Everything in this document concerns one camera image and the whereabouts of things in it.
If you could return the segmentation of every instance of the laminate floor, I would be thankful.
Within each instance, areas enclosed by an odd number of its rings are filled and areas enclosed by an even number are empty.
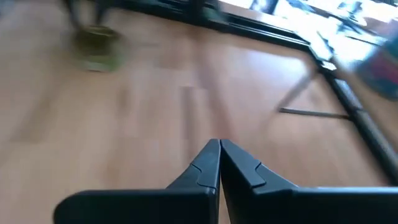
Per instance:
[[[275,112],[314,71],[304,53],[114,10],[126,61],[85,72],[57,3],[20,1],[0,19],[0,223],[51,223],[79,190],[166,187],[209,138],[298,185],[386,185],[350,122]],[[321,78],[291,107],[342,113]]]

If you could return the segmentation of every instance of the green object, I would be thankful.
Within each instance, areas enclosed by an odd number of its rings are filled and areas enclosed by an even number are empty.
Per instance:
[[[122,37],[105,26],[77,30],[72,45],[83,67],[97,72],[115,71],[122,61]]]

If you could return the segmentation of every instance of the black plastic part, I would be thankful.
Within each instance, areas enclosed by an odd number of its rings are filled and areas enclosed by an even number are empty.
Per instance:
[[[89,190],[54,211],[55,224],[218,223],[220,141],[212,139],[166,189]]]
[[[220,140],[211,139],[185,172],[167,188],[208,187],[218,189],[220,186],[220,158]]]
[[[228,140],[221,178],[232,224],[398,223],[398,188],[300,188]]]

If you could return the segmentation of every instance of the black frame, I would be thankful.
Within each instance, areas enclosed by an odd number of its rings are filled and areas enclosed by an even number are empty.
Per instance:
[[[392,155],[392,147],[386,143],[387,140],[376,128],[374,122],[366,112],[358,106],[358,100],[349,89],[345,81],[340,80],[335,75],[335,71],[330,68],[330,60],[333,56],[330,47],[313,46],[310,41],[302,39],[296,33],[280,27],[247,19],[234,14],[220,11],[217,0],[211,3],[205,0],[158,0],[151,3],[144,3],[146,0],[133,1],[122,0],[118,7],[143,12],[153,16],[180,21],[220,32],[240,35],[251,39],[256,39],[272,44],[289,47],[308,53],[318,67],[318,72],[323,75],[327,83],[331,86],[334,94],[346,110],[349,120],[353,122],[364,142],[379,162],[391,185],[398,185],[398,163],[397,157]],[[212,21],[203,15],[203,8],[218,11],[222,21]]]

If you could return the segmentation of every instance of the metal rod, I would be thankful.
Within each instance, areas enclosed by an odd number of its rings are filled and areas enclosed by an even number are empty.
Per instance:
[[[295,109],[290,109],[290,108],[279,108],[279,112],[304,115],[304,116],[317,116],[317,117],[321,117],[321,118],[336,118],[336,119],[350,120],[350,117],[345,114],[334,114],[334,113],[317,112],[317,111],[295,110]]]

